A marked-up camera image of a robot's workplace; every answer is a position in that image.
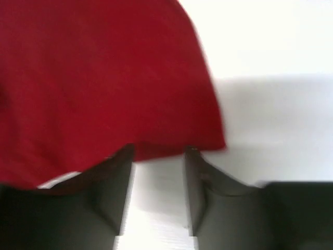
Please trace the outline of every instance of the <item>white surface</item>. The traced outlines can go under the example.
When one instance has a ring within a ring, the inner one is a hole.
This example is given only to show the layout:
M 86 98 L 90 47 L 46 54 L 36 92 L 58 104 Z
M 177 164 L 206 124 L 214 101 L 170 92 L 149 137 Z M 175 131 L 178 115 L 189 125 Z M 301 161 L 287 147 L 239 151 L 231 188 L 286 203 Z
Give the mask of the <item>white surface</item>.
M 229 150 L 209 161 L 251 184 L 333 180 L 333 1 L 180 2 L 223 108 Z M 136 166 L 117 249 L 194 249 L 181 175 L 181 157 Z

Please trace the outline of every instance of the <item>red cloth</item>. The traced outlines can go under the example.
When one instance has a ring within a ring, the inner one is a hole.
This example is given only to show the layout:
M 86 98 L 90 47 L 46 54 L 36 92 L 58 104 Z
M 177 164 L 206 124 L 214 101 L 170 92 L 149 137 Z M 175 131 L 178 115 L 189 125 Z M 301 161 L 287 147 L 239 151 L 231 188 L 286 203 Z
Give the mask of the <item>red cloth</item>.
M 2 0 L 0 182 L 224 147 L 195 32 L 176 0 Z

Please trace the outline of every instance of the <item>red fabric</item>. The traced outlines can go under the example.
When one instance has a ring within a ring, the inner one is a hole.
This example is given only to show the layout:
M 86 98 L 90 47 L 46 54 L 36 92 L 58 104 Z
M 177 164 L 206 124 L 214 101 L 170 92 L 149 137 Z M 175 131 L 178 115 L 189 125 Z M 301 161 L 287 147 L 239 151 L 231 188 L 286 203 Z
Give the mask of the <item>red fabric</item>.
M 213 87 L 176 0 L 2 0 L 0 182 L 224 146 Z

